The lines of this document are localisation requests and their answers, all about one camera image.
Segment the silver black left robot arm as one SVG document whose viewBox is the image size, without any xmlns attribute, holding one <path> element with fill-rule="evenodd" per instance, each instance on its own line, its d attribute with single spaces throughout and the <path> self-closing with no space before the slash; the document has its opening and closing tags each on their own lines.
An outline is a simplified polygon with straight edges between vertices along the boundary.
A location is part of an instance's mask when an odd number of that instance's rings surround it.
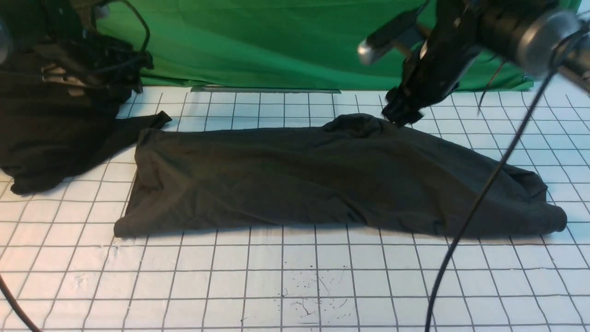
<svg viewBox="0 0 590 332">
<path fill-rule="evenodd" d="M 1 73 L 77 89 L 143 92 L 142 69 L 154 68 L 150 29 L 128 1 L 145 37 L 138 50 L 102 34 L 96 23 L 109 16 L 109 0 L 3 0 Z"/>
</svg>

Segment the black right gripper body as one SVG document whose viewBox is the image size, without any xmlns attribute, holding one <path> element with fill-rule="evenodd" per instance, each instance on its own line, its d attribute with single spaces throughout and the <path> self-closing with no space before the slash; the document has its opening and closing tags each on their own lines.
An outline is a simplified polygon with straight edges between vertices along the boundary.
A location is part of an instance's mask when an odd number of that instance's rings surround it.
<svg viewBox="0 0 590 332">
<path fill-rule="evenodd" d="M 443 101 L 481 53 L 478 13 L 463 0 L 439 0 L 436 25 L 400 85 L 401 105 L 422 109 Z"/>
</svg>

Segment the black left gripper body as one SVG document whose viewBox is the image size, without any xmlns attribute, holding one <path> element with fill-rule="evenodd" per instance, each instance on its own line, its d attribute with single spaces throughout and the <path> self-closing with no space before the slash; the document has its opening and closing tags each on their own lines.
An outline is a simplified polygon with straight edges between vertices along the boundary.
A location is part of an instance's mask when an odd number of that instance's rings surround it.
<svg viewBox="0 0 590 332">
<path fill-rule="evenodd" d="M 43 59 L 44 82 L 88 89 L 130 88 L 142 91 L 142 69 L 153 70 L 153 57 L 127 41 L 84 30 L 76 39 L 57 39 L 32 47 Z"/>
</svg>

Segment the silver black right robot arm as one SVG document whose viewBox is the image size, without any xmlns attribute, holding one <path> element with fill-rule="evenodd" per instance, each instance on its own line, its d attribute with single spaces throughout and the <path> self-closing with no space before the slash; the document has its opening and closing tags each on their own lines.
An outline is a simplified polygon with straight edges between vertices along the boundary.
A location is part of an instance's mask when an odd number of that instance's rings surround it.
<svg viewBox="0 0 590 332">
<path fill-rule="evenodd" d="M 556 0 L 439 0 L 432 29 L 419 23 L 428 6 L 400 13 L 388 25 L 392 45 L 409 55 L 402 80 L 386 94 L 382 115 L 398 126 L 455 92 L 483 51 L 548 78 L 559 73 L 589 90 L 589 21 Z"/>
</svg>

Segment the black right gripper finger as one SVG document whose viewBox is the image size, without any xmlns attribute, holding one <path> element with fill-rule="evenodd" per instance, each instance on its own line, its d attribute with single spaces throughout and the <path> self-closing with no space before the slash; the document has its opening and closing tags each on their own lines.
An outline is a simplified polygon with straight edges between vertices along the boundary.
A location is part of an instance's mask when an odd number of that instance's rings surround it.
<svg viewBox="0 0 590 332">
<path fill-rule="evenodd" d="M 424 117 L 421 113 L 421 101 L 402 88 L 390 89 L 385 99 L 386 105 L 382 109 L 382 116 L 398 127 L 413 125 Z"/>
</svg>

